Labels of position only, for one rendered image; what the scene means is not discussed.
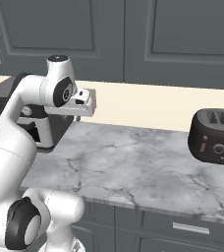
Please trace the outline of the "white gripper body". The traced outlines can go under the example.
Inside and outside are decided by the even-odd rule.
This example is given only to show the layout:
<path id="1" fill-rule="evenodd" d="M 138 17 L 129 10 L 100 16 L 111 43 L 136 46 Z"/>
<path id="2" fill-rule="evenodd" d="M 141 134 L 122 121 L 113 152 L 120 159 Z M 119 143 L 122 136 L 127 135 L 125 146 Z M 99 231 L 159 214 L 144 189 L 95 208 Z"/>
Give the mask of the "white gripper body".
<path id="1" fill-rule="evenodd" d="M 78 88 L 68 102 L 61 107 L 45 107 L 48 114 L 74 115 L 91 117 L 96 109 L 95 90 Z"/>

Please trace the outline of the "black and silver coffee machine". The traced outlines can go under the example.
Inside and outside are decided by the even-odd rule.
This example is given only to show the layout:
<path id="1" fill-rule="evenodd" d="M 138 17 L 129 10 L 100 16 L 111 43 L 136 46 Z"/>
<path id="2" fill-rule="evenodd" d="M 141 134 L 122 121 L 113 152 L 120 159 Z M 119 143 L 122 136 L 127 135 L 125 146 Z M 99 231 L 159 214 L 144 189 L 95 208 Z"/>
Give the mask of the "black and silver coffee machine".
<path id="1" fill-rule="evenodd" d="M 0 114 L 19 81 L 28 73 L 19 74 L 0 83 Z M 73 115 L 49 114 L 41 105 L 29 104 L 29 115 L 20 114 L 17 124 L 34 139 L 39 153 L 50 153 L 74 121 Z"/>

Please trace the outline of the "narrow grey drawer front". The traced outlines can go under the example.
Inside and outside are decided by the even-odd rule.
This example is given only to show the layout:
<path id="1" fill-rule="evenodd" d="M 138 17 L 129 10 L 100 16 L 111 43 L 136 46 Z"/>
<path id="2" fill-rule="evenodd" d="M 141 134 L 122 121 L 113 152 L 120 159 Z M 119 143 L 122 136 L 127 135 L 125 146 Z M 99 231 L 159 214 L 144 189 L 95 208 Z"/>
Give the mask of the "narrow grey drawer front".
<path id="1" fill-rule="evenodd" d="M 141 228 L 141 211 L 139 209 L 115 208 L 115 225 L 118 228 L 137 230 Z"/>

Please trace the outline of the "grey base cupboard door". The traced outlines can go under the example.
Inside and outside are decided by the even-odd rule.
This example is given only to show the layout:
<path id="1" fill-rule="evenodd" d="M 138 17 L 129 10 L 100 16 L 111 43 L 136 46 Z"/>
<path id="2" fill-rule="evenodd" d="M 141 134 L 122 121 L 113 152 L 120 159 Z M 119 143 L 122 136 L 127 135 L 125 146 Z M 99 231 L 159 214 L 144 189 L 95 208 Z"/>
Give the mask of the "grey base cupboard door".
<path id="1" fill-rule="evenodd" d="M 115 252 L 114 207 L 85 202 L 84 215 L 73 224 L 86 252 Z"/>
<path id="2" fill-rule="evenodd" d="M 224 252 L 224 245 L 165 237 L 140 237 L 135 252 Z"/>

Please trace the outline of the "dark brown toaster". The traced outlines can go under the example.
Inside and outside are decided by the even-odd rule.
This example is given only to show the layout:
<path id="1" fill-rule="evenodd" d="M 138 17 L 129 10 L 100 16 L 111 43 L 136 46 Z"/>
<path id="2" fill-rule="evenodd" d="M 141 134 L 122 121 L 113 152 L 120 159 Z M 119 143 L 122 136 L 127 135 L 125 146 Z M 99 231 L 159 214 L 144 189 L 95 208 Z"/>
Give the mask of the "dark brown toaster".
<path id="1" fill-rule="evenodd" d="M 224 108 L 203 108 L 195 113 L 188 147 L 200 161 L 224 164 Z"/>

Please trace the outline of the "wide grey drawer front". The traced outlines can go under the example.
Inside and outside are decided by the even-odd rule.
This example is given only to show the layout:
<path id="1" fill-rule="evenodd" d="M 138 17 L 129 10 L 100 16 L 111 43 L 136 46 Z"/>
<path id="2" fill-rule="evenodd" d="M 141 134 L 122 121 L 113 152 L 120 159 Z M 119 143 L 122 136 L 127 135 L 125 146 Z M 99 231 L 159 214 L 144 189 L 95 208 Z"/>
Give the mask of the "wide grey drawer front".
<path id="1" fill-rule="evenodd" d="M 210 230 L 210 234 L 206 235 L 174 229 L 172 227 L 172 222 L 207 227 Z M 185 236 L 189 238 L 224 244 L 224 223 L 199 220 L 188 217 L 171 216 L 161 213 L 143 212 L 141 217 L 141 225 L 145 230 L 148 231 L 157 231 L 161 233 Z"/>

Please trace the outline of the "grey wall cupboard door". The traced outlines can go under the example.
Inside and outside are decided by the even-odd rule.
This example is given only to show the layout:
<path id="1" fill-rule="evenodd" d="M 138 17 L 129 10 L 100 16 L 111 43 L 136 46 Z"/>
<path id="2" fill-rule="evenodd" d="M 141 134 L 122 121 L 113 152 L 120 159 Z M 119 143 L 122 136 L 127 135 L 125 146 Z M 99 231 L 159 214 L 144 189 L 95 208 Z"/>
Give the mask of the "grey wall cupboard door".
<path id="1" fill-rule="evenodd" d="M 44 75 L 71 58 L 81 81 L 122 82 L 124 0 L 0 0 L 0 75 Z"/>
<path id="2" fill-rule="evenodd" d="M 224 90 L 224 0 L 126 0 L 124 81 Z"/>

